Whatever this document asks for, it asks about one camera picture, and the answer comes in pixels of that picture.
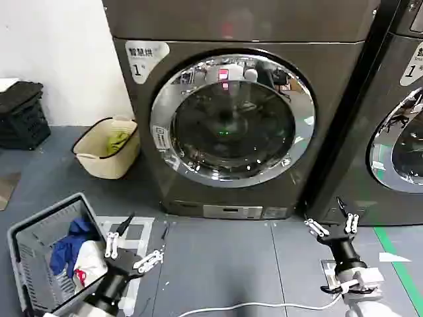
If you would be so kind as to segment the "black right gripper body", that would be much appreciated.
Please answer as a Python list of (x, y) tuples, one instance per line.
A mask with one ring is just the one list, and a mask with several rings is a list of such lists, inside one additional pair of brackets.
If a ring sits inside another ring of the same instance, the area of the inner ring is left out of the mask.
[(336, 271), (347, 271), (356, 267), (367, 268), (352, 245), (355, 234), (345, 233), (343, 227), (330, 227), (328, 230), (329, 235), (318, 236), (317, 241), (330, 248), (336, 263)]

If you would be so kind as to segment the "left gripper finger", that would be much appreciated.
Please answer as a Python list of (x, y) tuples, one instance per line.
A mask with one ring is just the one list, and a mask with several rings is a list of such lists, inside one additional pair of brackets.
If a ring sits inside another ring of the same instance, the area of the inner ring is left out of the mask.
[(116, 259), (118, 257), (118, 240), (125, 233), (134, 216), (135, 214), (132, 213), (125, 221), (118, 225), (116, 231), (107, 232), (106, 249), (104, 252), (105, 258)]
[(147, 273), (157, 264), (163, 263), (169, 224), (163, 223), (162, 226), (163, 230), (159, 230), (159, 224), (155, 223), (142, 226), (137, 245), (137, 258), (132, 265), (134, 273)]

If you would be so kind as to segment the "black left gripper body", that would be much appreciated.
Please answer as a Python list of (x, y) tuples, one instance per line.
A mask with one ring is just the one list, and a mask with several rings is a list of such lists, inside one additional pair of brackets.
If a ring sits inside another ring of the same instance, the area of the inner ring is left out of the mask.
[(132, 279), (141, 277), (134, 264), (142, 257), (131, 250), (118, 248), (116, 259), (106, 258), (108, 271), (94, 293), (94, 306), (99, 309), (118, 309), (126, 287)]

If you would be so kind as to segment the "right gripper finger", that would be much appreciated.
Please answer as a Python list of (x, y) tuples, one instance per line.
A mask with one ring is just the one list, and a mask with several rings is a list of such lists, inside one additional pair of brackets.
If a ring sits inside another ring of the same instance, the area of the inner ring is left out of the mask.
[(304, 220), (303, 223), (309, 227), (311, 234), (319, 237), (329, 236), (329, 231), (312, 218)]
[(356, 234), (358, 231), (358, 222), (360, 219), (360, 216), (358, 214), (353, 214), (347, 211), (346, 204), (343, 202), (343, 200), (337, 196), (336, 202), (338, 204), (338, 208), (343, 214), (343, 216), (346, 219), (344, 232), (346, 234)]

